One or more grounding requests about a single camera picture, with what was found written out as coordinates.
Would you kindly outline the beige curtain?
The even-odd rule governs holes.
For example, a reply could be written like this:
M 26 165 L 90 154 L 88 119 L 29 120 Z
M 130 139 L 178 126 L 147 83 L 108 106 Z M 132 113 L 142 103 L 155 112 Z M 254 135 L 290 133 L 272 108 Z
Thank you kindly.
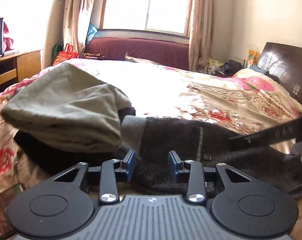
M 212 22 L 213 0 L 192 0 L 188 50 L 190 71 L 201 72 L 209 63 Z
M 106 0 L 65 0 L 63 43 L 83 55 L 88 27 L 91 23 L 98 28 L 103 26 L 105 7 Z

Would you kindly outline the green bag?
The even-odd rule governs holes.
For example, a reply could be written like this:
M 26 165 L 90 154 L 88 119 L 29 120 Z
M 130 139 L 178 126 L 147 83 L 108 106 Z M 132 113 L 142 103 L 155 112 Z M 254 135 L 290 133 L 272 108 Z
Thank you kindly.
M 56 57 L 58 56 L 59 52 L 63 51 L 63 45 L 62 44 L 55 44 L 52 48 L 52 60 L 51 63 L 54 63 Z

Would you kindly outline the left beige curtain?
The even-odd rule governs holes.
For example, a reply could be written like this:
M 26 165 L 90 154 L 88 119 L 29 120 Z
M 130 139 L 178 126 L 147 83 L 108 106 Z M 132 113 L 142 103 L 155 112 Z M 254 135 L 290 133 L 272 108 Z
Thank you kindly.
M 83 55 L 88 27 L 91 23 L 98 28 L 103 26 L 105 7 L 106 0 L 65 0 L 63 43 Z

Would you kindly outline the dark grey plaid pants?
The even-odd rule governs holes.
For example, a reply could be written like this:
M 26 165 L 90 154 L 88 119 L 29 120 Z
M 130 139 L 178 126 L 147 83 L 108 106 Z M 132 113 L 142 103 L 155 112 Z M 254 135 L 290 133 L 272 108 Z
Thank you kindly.
M 168 154 L 175 151 L 182 160 L 226 163 L 293 198 L 302 196 L 301 147 L 292 154 L 270 146 L 231 152 L 226 143 L 235 132 L 185 119 L 127 115 L 120 128 L 124 145 L 136 152 L 132 184 L 145 194 L 186 194 L 187 184 L 174 182 L 169 171 Z

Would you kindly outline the dark wooden headboard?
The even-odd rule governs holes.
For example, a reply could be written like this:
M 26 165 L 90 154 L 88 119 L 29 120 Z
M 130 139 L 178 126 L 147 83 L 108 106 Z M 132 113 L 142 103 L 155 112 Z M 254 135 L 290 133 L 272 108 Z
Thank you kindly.
M 282 85 L 292 98 L 302 104 L 302 48 L 267 42 L 258 67 Z

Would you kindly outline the black bag on nightstand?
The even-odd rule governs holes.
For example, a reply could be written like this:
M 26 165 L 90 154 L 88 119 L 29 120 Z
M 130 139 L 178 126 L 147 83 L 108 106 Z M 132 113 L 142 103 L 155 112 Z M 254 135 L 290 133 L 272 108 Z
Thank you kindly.
M 222 66 L 216 69 L 215 76 L 223 78 L 232 77 L 241 69 L 243 69 L 241 63 L 234 60 L 229 60 L 227 63 L 224 63 Z

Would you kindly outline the right beige curtain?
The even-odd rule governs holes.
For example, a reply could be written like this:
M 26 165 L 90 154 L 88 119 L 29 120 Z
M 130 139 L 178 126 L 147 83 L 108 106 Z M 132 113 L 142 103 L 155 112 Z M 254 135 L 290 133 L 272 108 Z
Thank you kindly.
M 188 50 L 190 71 L 201 72 L 209 63 L 212 22 L 213 0 L 192 0 Z

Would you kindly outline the window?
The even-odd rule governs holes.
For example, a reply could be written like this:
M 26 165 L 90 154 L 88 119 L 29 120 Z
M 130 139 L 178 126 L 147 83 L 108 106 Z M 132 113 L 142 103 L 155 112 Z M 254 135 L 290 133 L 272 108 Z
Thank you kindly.
M 105 0 L 101 28 L 189 35 L 192 0 Z

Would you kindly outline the folded black garment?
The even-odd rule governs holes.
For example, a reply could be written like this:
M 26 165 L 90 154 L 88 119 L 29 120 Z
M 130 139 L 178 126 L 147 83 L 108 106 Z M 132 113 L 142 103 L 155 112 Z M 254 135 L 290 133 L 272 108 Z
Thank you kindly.
M 12 124 L 19 131 L 14 140 L 51 175 L 82 161 L 97 166 L 127 152 L 120 126 L 127 115 L 135 113 L 131 106 L 120 110 L 72 105 L 15 109 Z

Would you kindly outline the folded olive green garment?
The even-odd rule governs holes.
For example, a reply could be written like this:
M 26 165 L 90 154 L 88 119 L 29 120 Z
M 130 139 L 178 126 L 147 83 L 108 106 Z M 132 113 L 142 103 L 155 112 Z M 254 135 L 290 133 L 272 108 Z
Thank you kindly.
M 1 115 L 53 148 L 98 153 L 120 147 L 118 112 L 129 107 L 120 89 L 63 63 L 18 92 Z

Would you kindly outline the red shopping bag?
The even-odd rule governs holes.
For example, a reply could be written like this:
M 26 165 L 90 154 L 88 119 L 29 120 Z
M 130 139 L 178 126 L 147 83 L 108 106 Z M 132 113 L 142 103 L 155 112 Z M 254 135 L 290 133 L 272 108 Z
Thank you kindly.
M 67 43 L 65 48 L 62 51 L 59 51 L 57 56 L 53 61 L 53 66 L 57 65 L 58 63 L 62 63 L 64 61 L 78 58 L 79 55 L 77 52 L 74 51 L 73 45 Z

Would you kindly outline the maroon window bench cushion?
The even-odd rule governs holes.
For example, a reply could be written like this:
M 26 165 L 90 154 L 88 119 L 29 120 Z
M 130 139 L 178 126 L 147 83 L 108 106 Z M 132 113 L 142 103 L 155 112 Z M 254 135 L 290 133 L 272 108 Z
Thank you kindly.
M 189 70 L 188 45 L 142 38 L 93 38 L 85 51 L 100 54 L 104 60 L 125 60 L 125 55 L 165 66 Z

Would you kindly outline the blue plastic bag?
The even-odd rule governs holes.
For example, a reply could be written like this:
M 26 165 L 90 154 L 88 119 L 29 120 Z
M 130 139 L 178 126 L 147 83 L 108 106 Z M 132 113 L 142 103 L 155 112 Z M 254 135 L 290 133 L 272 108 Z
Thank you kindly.
M 88 26 L 88 31 L 87 31 L 87 35 L 86 35 L 86 45 L 89 44 L 89 42 L 94 38 L 95 34 L 98 32 L 98 29 L 93 26 L 93 25 L 89 25 Z

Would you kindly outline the yellow snack bag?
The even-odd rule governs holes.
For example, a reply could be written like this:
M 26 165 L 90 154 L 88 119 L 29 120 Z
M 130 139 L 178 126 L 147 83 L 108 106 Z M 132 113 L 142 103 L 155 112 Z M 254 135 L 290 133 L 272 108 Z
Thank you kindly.
M 252 67 L 253 65 L 257 65 L 258 64 L 258 60 L 259 60 L 259 52 L 253 49 L 249 49 L 248 50 L 248 56 L 246 59 L 246 65 L 247 67 Z

